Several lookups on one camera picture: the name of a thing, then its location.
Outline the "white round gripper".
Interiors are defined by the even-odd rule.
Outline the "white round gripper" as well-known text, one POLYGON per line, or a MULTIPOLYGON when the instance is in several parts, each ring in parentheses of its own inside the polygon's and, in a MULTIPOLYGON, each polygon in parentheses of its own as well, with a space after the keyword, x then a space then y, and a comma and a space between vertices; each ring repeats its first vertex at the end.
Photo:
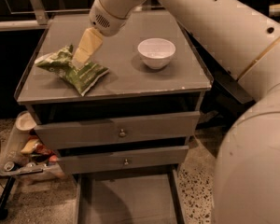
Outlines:
POLYGON ((82 68, 90 60, 92 54, 101 47, 103 35, 117 34, 127 21, 111 15, 100 0, 94 0, 89 17, 93 27, 84 31, 72 60, 73 66, 77 69, 82 68))

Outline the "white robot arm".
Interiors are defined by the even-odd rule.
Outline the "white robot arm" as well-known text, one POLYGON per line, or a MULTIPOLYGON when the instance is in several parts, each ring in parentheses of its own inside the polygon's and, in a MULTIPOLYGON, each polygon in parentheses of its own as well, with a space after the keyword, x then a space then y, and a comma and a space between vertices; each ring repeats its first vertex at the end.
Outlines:
MULTIPOLYGON (((94 0, 91 24, 115 35, 146 0, 94 0)), ((157 0, 255 100, 217 154, 214 224, 280 224, 280 23, 237 0, 157 0)))

